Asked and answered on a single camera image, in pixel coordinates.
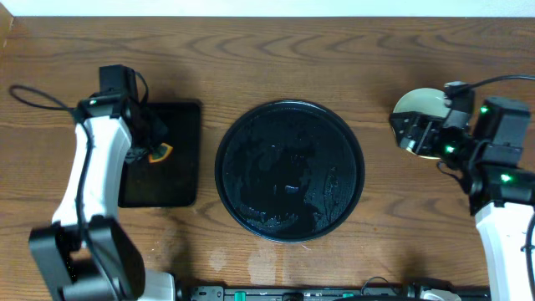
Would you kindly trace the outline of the orange green sponge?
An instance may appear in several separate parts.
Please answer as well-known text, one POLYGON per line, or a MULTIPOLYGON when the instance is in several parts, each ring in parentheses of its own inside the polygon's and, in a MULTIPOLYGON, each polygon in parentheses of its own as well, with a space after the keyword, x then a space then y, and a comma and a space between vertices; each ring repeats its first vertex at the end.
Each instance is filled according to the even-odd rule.
POLYGON ((151 164, 164 161, 173 151, 173 147, 166 143, 161 143, 149 155, 148 161, 151 164))

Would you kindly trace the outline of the light blue plate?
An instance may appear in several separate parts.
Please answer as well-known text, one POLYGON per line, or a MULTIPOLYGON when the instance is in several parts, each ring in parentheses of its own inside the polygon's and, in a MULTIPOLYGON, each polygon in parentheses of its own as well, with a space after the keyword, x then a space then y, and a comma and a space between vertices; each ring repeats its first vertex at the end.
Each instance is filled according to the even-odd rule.
POLYGON ((421 158, 438 160, 433 138, 449 113, 443 91, 411 90, 399 99, 389 116, 397 146, 421 158))

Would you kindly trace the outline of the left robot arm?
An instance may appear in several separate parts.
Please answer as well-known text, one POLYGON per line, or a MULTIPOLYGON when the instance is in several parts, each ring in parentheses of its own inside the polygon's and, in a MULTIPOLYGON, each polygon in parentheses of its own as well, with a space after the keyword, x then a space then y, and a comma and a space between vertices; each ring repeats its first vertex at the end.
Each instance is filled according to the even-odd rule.
POLYGON ((54 300, 175 300, 169 273, 145 268, 118 222, 125 158, 135 139, 150 142, 144 100, 101 95, 72 111, 76 151, 69 184, 48 227, 28 245, 54 300))

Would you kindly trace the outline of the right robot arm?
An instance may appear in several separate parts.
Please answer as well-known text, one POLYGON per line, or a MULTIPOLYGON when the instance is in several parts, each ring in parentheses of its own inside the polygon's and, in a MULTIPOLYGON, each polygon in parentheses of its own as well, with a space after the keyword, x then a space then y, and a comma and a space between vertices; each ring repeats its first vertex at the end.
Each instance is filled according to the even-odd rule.
POLYGON ((476 87, 450 82, 442 90, 411 90, 395 105, 390 127, 399 148, 446 166, 468 196, 492 298, 532 300, 534 174, 518 165, 531 112, 521 100, 500 96, 477 110, 476 87))

